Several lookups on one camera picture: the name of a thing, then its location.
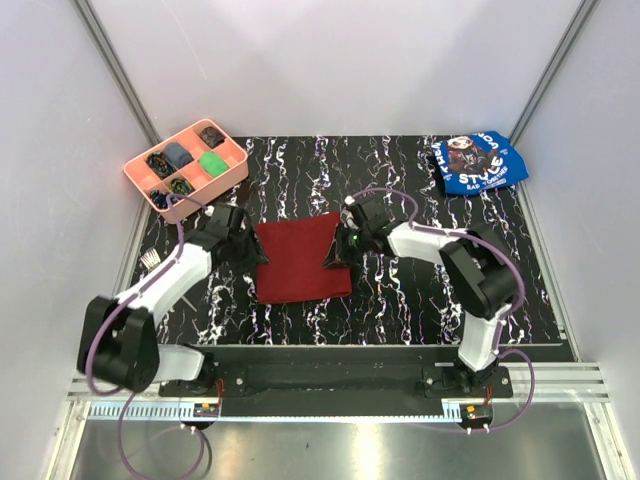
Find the red cloth napkin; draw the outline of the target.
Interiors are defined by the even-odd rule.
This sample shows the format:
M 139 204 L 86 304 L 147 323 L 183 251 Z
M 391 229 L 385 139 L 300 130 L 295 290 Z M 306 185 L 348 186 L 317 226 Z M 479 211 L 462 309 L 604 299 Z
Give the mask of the red cloth napkin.
M 256 292 L 261 304 L 289 304 L 352 293 L 349 268 L 327 269 L 340 216 L 337 212 L 306 219 L 260 223 L 255 227 L 268 262 L 257 267 Z

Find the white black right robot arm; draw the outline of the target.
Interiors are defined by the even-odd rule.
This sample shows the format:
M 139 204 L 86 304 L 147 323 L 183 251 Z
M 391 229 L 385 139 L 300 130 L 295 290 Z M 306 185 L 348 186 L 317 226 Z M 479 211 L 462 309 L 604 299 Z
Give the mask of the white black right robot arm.
M 413 218 L 393 220 L 374 198 L 344 200 L 323 260 L 326 269 L 352 267 L 366 253 L 410 258 L 444 268 L 464 311 L 457 358 L 442 375 L 443 391 L 476 396 L 499 364 L 499 330 L 524 292 L 517 267 L 485 228 L 443 229 Z

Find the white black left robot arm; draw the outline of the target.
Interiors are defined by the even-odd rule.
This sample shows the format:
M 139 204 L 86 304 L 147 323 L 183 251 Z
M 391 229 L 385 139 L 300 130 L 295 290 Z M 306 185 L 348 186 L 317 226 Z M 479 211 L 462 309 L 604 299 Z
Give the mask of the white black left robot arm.
M 77 370 L 96 395 L 141 393 L 179 382 L 196 396 L 218 383 L 215 359 L 193 345 L 161 344 L 157 327 L 192 287 L 218 267 L 245 273 L 268 261 L 245 209 L 209 206 L 207 222 L 178 231 L 178 243 L 154 270 L 114 297 L 97 296 L 85 311 Z

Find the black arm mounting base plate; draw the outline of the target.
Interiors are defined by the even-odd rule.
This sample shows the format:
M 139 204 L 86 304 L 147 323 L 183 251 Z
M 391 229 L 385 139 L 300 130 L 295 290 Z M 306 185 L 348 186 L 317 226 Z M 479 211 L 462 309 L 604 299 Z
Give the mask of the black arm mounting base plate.
M 510 399 L 509 371 L 463 370 L 454 347 L 217 346 L 214 377 L 226 418 L 328 421 L 447 417 L 443 401 Z

